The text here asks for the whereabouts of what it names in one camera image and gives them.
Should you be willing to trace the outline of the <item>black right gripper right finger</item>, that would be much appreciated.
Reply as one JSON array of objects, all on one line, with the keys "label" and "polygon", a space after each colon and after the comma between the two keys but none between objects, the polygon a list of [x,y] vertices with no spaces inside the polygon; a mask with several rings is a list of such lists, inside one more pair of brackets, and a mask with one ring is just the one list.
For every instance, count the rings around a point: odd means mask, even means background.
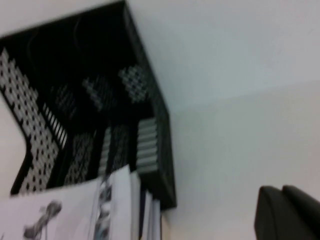
[{"label": "black right gripper right finger", "polygon": [[284,185],[282,192],[296,209],[303,222],[320,239],[320,201],[293,185]]}]

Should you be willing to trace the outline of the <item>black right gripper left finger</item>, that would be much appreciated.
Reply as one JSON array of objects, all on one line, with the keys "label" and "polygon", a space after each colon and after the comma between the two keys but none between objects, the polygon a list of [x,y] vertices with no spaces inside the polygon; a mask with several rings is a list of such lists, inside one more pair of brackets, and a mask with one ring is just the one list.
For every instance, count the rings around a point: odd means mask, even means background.
[{"label": "black right gripper left finger", "polygon": [[279,189],[272,186],[260,187],[254,230],[258,240],[299,239],[300,218]]}]

